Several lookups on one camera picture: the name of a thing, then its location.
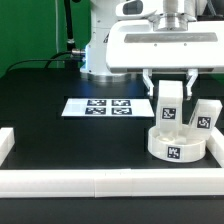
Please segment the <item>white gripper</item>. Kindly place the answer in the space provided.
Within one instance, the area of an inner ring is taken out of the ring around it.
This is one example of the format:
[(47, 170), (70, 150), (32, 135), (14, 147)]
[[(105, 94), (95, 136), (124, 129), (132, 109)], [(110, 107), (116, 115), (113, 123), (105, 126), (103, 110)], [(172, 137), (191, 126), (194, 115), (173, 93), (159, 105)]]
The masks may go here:
[(109, 33), (106, 64), (114, 73), (144, 69), (150, 99), (154, 95), (152, 70), (184, 73), (189, 69), (185, 89), (190, 100), (198, 70), (224, 73), (224, 21), (190, 22), (187, 31), (154, 31), (148, 20), (117, 22)]

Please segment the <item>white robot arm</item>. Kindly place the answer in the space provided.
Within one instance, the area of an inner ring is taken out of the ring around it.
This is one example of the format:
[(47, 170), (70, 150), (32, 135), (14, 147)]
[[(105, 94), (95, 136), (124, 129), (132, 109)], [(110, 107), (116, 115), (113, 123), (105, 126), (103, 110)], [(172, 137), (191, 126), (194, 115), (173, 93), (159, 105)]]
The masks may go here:
[(90, 0), (91, 39), (81, 73), (98, 82), (140, 73), (184, 74), (186, 95), (198, 75), (224, 73), (224, 18), (202, 15), (211, 0)]

